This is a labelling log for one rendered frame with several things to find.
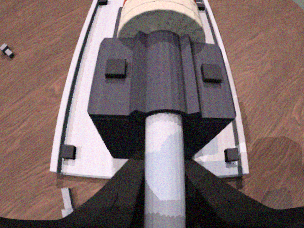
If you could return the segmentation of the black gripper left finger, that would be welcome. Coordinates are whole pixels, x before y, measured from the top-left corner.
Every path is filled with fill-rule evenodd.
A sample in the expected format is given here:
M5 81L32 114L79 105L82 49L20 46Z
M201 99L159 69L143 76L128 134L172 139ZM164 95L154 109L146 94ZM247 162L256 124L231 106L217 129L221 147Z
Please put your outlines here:
M23 221L0 217L0 228L141 228L145 194L145 149L124 162L113 177L63 219Z

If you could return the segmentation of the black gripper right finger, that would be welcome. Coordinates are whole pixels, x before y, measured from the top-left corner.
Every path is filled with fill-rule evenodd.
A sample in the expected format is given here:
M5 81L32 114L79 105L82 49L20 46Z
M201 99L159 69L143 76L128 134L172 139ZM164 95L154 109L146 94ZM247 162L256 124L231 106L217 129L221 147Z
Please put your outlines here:
M272 209L184 157L185 228L304 228L304 206Z

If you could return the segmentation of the white and grey cylinder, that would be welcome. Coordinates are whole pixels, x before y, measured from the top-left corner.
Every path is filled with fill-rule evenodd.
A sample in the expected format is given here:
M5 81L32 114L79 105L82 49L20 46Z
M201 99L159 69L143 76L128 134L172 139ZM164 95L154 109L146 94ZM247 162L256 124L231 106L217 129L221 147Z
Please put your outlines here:
M145 133L144 228L185 228L181 115L153 114Z

